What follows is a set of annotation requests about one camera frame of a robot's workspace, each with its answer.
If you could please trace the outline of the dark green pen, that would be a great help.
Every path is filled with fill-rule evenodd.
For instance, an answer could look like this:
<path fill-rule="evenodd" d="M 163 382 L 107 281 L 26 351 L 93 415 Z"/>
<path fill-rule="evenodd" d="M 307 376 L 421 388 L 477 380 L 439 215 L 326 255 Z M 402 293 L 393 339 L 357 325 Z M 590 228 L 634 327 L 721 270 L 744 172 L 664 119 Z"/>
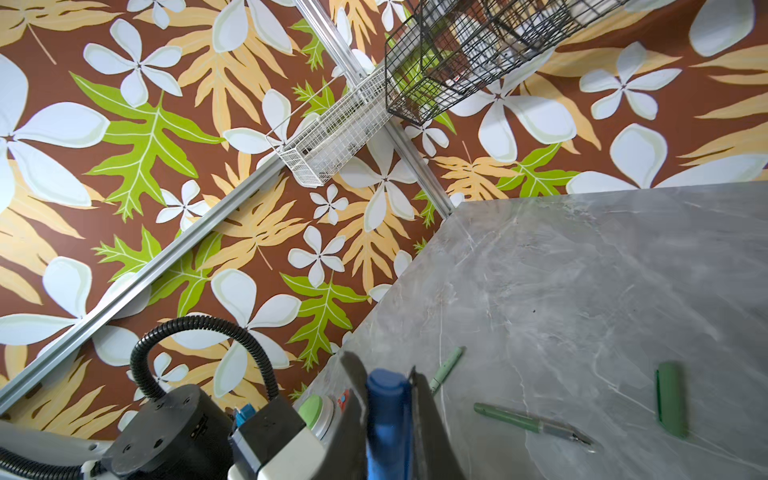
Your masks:
<path fill-rule="evenodd" d="M 473 409 L 484 417 L 513 425 L 528 432 L 549 435 L 578 444 L 590 453 L 596 453 L 598 450 L 596 441 L 580 432 L 576 427 L 564 422 L 545 419 L 540 416 L 533 416 L 521 411 L 487 403 L 475 403 Z"/>

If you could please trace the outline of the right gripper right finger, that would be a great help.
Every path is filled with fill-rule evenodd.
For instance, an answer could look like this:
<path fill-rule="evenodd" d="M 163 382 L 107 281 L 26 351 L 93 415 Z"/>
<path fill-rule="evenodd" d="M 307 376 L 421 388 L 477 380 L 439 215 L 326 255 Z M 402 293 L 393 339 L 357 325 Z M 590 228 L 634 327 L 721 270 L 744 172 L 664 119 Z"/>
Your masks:
<path fill-rule="evenodd" d="M 451 447 L 429 382 L 412 368 L 411 386 L 411 473 L 413 479 L 465 479 Z"/>

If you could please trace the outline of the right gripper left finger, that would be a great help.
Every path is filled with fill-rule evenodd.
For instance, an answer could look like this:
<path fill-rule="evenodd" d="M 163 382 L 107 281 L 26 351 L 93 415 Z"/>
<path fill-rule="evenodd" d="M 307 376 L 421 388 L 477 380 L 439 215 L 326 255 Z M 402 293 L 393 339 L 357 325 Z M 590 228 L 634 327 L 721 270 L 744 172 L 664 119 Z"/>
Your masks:
<path fill-rule="evenodd" d="M 343 353 L 340 362 L 350 380 L 351 389 L 341 413 L 339 427 L 332 436 L 323 462 L 317 470 L 317 478 L 366 479 L 368 373 L 359 356 L 353 352 Z"/>

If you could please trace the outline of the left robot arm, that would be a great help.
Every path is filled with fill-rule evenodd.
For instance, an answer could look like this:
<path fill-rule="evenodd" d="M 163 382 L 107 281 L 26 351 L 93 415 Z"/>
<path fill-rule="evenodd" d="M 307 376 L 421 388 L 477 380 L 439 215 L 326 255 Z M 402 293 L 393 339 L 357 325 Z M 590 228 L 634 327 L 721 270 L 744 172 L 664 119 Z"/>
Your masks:
<path fill-rule="evenodd" d="M 200 387 L 178 387 L 148 401 L 114 441 L 81 440 L 1 423 L 1 477 L 13 478 L 7 457 L 36 467 L 68 470 L 86 479 L 82 466 L 99 461 L 96 479 L 225 479 L 233 464 L 228 437 L 233 420 Z"/>

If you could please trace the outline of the dark green pen cap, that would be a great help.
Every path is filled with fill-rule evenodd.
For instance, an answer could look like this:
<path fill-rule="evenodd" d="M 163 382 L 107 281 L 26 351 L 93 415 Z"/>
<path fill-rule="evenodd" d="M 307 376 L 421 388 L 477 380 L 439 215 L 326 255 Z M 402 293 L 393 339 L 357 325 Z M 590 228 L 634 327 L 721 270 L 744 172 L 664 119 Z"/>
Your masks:
<path fill-rule="evenodd" d="M 689 435 L 685 371 L 676 361 L 660 363 L 655 370 L 656 415 L 670 435 L 686 439 Z"/>

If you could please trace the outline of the blue pen cap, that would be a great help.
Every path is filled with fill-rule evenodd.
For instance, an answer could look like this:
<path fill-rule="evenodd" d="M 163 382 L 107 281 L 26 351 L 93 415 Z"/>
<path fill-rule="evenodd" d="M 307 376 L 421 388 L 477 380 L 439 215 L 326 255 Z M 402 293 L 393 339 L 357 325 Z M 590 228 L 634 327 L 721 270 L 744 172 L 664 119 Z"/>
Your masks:
<path fill-rule="evenodd" d="M 401 373 L 373 370 L 366 379 L 367 478 L 411 478 L 411 384 Z"/>

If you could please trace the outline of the light green pen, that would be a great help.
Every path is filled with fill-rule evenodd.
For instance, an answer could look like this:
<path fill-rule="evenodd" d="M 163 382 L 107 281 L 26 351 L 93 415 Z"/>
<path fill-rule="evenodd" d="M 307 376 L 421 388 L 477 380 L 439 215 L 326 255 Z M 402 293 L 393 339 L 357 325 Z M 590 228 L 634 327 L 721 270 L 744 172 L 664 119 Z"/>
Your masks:
<path fill-rule="evenodd" d="M 447 359 L 440 365 L 433 378 L 429 381 L 429 388 L 432 395 L 435 395 L 446 379 L 455 368 L 461 357 L 463 356 L 466 348 L 464 346 L 456 347 Z"/>

